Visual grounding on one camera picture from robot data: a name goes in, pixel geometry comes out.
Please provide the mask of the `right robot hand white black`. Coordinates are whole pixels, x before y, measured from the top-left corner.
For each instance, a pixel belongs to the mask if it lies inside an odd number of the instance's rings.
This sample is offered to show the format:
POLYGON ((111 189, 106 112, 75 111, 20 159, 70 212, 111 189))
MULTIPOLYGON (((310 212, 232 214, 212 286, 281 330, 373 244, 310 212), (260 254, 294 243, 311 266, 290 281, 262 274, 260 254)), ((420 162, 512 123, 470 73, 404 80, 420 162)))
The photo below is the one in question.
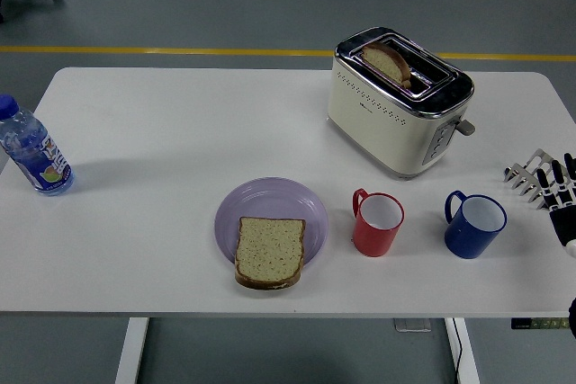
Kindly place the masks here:
POLYGON ((547 174, 541 168, 536 170, 536 178, 544 196, 544 203, 564 251, 575 257, 575 158, 564 154, 564 165, 558 160, 551 162, 554 186, 548 182, 547 174))

